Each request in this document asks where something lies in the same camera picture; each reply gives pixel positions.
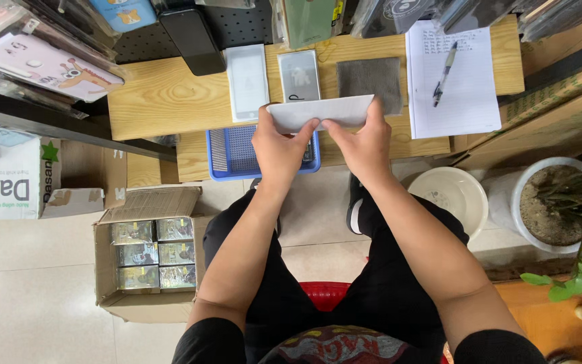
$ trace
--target flower pot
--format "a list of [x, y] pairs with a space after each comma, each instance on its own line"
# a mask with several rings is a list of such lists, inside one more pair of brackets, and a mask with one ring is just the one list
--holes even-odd
[[489, 216], [486, 193], [467, 172], [439, 167], [420, 174], [408, 192], [424, 198], [453, 214], [464, 226], [470, 240], [476, 238]]
[[489, 214], [497, 225], [519, 233], [539, 249], [559, 254], [577, 252], [580, 242], [568, 246], [554, 246], [538, 240], [524, 226], [520, 215], [520, 196], [524, 185], [534, 173], [549, 166], [572, 166], [582, 171], [581, 161], [567, 157], [552, 157], [533, 163], [524, 171], [487, 180], [485, 186], [490, 184], [488, 189]]

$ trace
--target black shirt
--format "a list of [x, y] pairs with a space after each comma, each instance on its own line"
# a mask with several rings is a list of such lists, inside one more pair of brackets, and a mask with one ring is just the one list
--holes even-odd
[[[421, 364], [418, 348], [362, 327], [313, 328], [273, 348], [261, 361], [273, 363]], [[504, 330], [468, 335], [457, 346], [455, 364], [546, 364], [525, 337]], [[206, 318], [188, 328], [174, 352], [173, 364], [246, 363], [244, 335], [224, 318]]]

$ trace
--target pen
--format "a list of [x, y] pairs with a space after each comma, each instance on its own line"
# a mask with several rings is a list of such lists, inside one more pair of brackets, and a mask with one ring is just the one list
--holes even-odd
[[453, 43], [450, 53], [448, 53], [448, 58], [446, 58], [446, 65], [444, 66], [444, 73], [442, 73], [441, 80], [437, 83], [437, 87], [434, 89], [434, 94], [432, 99], [434, 100], [434, 106], [437, 107], [439, 99], [441, 99], [444, 93], [444, 83], [446, 83], [446, 78], [448, 77], [448, 72], [451, 70], [453, 61], [455, 61], [455, 53], [457, 53], [457, 42]]

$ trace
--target soil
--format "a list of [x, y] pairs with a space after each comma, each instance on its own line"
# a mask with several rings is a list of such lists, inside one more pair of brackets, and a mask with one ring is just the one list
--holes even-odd
[[524, 226], [543, 243], [567, 246], [582, 240], [582, 221], [562, 216], [536, 197], [540, 188], [554, 185], [577, 171], [570, 166], [549, 166], [537, 171], [522, 189], [520, 215]]

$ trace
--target person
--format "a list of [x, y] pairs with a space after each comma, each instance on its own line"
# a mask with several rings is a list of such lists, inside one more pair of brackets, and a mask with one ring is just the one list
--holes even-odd
[[322, 121], [352, 172], [347, 225], [372, 242], [335, 309], [314, 307], [275, 227], [318, 124], [289, 138], [260, 108], [252, 143], [261, 182], [208, 224], [206, 275], [173, 363], [438, 363], [446, 341], [456, 364], [545, 363], [466, 249], [461, 223], [392, 175], [377, 98], [354, 134]]

